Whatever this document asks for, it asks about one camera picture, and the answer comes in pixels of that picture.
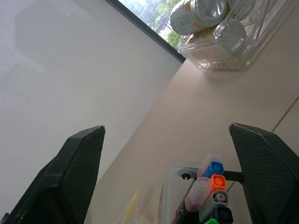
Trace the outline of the green and orange drink can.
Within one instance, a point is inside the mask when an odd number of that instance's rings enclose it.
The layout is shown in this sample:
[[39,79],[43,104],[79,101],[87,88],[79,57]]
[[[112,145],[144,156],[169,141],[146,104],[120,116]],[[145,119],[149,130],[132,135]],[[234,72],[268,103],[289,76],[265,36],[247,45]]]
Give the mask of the green and orange drink can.
[[195,34],[219,24],[227,8],[227,0],[181,0],[171,11],[171,27],[179,35]]

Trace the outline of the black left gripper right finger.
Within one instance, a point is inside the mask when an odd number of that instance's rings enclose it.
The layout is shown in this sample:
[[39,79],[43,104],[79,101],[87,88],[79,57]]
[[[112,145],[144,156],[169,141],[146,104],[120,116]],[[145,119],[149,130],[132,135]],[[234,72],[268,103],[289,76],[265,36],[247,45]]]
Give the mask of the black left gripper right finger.
[[232,123],[252,224],[299,224],[299,156],[274,133]]

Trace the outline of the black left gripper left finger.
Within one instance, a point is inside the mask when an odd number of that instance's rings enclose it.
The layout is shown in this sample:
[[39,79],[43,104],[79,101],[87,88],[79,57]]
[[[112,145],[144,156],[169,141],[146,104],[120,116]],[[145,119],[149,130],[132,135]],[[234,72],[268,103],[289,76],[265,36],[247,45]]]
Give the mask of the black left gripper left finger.
[[84,224],[96,186],[105,127],[70,136],[0,224]]

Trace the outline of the clear plastic bag with yellow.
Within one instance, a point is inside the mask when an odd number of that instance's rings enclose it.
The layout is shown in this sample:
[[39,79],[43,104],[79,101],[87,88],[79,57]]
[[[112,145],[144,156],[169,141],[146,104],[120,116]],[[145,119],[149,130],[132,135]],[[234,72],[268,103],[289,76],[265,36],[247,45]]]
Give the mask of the clear plastic bag with yellow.
[[113,224],[160,224],[159,202],[153,188],[136,189]]

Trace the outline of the orange capped marker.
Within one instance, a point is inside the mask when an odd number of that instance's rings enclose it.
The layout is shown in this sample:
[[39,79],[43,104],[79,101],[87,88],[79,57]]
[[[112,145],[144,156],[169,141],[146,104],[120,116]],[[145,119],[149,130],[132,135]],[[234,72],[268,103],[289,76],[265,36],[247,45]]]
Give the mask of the orange capped marker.
[[223,175],[213,174],[209,180],[212,185],[210,193],[213,193],[216,190],[224,190],[226,188],[227,183]]

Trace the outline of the dark navy capped marker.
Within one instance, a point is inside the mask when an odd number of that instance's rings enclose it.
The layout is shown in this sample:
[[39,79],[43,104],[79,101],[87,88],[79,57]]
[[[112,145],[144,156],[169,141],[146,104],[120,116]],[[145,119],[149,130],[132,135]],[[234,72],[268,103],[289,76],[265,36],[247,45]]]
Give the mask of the dark navy capped marker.
[[214,209],[213,216],[219,224],[232,224],[234,221],[232,212],[230,208],[227,207],[218,207]]

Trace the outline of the blue capped marker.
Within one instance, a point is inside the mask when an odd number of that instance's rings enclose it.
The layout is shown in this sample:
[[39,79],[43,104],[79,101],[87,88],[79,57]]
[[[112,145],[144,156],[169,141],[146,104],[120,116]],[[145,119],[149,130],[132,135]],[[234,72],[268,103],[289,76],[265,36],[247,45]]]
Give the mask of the blue capped marker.
[[202,177],[211,178],[212,175],[223,175],[224,174],[224,167],[221,162],[212,161],[208,167],[206,168],[205,172],[203,173]]

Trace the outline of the black window frame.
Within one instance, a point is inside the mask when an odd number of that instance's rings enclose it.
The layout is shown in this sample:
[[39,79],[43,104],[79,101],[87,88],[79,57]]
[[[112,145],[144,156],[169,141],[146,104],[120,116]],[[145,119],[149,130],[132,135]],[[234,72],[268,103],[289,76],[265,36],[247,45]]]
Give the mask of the black window frame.
[[133,12],[131,12],[125,5],[123,5],[119,0],[105,0],[113,8],[115,8],[119,13],[136,25],[140,30],[142,30],[147,36],[149,36],[153,41],[160,45],[164,50],[176,58],[179,62],[184,63],[186,58],[178,53],[178,51],[172,47],[166,40],[159,36],[154,30],[152,30],[148,25],[146,25],[141,19],[139,19]]

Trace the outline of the clear plastic storage bin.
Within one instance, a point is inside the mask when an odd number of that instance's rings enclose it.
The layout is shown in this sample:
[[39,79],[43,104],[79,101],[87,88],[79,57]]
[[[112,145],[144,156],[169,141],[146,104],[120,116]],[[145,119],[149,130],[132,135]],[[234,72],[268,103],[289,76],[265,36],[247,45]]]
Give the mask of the clear plastic storage bin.
[[176,49],[201,69],[243,70],[299,0],[182,0],[171,15]]

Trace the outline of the clear acrylic pen holder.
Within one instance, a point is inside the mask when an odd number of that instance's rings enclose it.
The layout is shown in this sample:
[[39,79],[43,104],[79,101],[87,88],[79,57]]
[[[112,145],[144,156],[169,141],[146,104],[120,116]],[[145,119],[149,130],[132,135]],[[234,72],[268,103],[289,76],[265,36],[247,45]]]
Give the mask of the clear acrylic pen holder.
[[[171,224],[175,210],[189,189],[199,166],[198,163],[188,161],[174,161],[168,166],[161,200],[162,207],[159,211],[160,224]],[[252,224],[242,185],[228,181],[227,190],[228,207],[234,218],[233,224]]]

